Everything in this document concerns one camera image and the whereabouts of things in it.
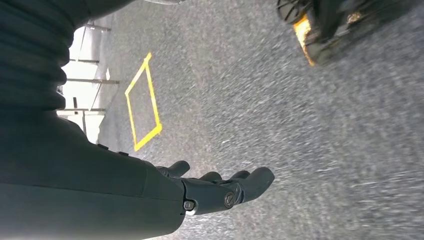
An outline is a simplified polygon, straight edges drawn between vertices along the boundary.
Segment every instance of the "asphalt ground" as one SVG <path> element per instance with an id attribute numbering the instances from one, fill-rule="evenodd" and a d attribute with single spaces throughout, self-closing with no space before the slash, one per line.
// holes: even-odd
<path id="1" fill-rule="evenodd" d="M 275 182 L 231 211 L 188 216 L 160 239 L 424 239 L 424 4 L 310 67 L 276 1 L 136 1 L 107 17 L 99 142 L 188 177 L 267 166 Z M 124 95 L 149 61 L 163 129 L 134 150 Z M 137 139 L 154 125 L 141 77 Z"/>

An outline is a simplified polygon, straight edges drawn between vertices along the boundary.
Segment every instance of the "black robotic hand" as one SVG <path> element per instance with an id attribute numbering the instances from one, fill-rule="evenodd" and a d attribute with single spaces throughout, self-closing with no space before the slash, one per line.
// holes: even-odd
<path id="1" fill-rule="evenodd" d="M 200 178 L 183 178 L 181 176 L 190 170 L 186 161 L 178 161 L 170 167 L 158 166 L 156 169 L 184 189 L 181 207 L 188 215 L 225 211 L 255 200 L 270 187 L 275 178 L 267 167 L 259 167 L 252 173 L 242 170 L 228 180 L 223 180 L 214 171 Z"/>

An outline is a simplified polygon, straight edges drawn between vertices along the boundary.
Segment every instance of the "screw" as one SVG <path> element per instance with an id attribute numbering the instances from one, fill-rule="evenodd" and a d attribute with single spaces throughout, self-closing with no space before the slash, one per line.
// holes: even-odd
<path id="1" fill-rule="evenodd" d="M 224 198 L 225 207 L 230 209 L 234 206 L 235 203 L 236 203 L 236 196 L 234 195 L 234 192 L 232 191 L 228 192 Z"/>
<path id="2" fill-rule="evenodd" d="M 195 209 L 195 203 L 192 201 L 185 201 L 184 202 L 184 209 L 187 211 L 191 211 Z"/>

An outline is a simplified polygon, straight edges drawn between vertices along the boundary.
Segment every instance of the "metal railing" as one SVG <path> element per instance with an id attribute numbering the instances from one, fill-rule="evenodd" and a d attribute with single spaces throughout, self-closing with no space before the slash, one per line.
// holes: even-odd
<path id="1" fill-rule="evenodd" d="M 78 56 L 76 59 L 70 59 L 70 61 L 73 62 L 81 62 L 81 63 L 87 63 L 87 64 L 96 64 L 99 65 L 99 60 L 91 60 L 91 59 L 80 59 L 81 51 L 83 49 L 84 44 L 84 37 L 86 35 L 87 28 L 91 30 L 98 30 L 103 32 L 110 32 L 111 29 L 108 27 L 98 26 L 94 24 L 86 24 L 84 27 L 84 31 L 82 34 L 82 40 L 81 40 L 81 46 L 79 48 Z M 119 81 L 117 80 L 107 80 L 107 79 L 75 79 L 75 78 L 69 78 L 67 79 L 67 82 L 78 82 L 78 83 L 89 83 L 89 84 L 98 84 L 95 97 L 91 103 L 90 108 L 77 108 L 75 105 L 75 108 L 65 108 L 62 110 L 57 111 L 57 114 L 61 117 L 66 116 L 74 116 L 77 115 L 79 112 L 82 112 L 82 130 L 85 135 L 87 135 L 87 122 L 86 122 L 86 116 L 87 113 L 89 113 L 90 116 L 101 116 L 104 115 L 106 112 L 106 109 L 104 108 L 94 108 L 95 102 L 97 100 L 97 97 L 100 92 L 100 88 L 103 84 L 105 85 L 118 85 Z"/>

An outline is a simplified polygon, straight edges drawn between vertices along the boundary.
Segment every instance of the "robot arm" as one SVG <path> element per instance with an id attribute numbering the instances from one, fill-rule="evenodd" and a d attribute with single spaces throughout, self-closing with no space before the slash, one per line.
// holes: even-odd
<path id="1" fill-rule="evenodd" d="M 0 239 L 146 239 L 174 232 L 186 213 L 231 209 L 272 183 L 267 168 L 228 180 L 181 177 L 90 143 L 57 86 L 73 33 L 132 0 L 0 0 Z"/>

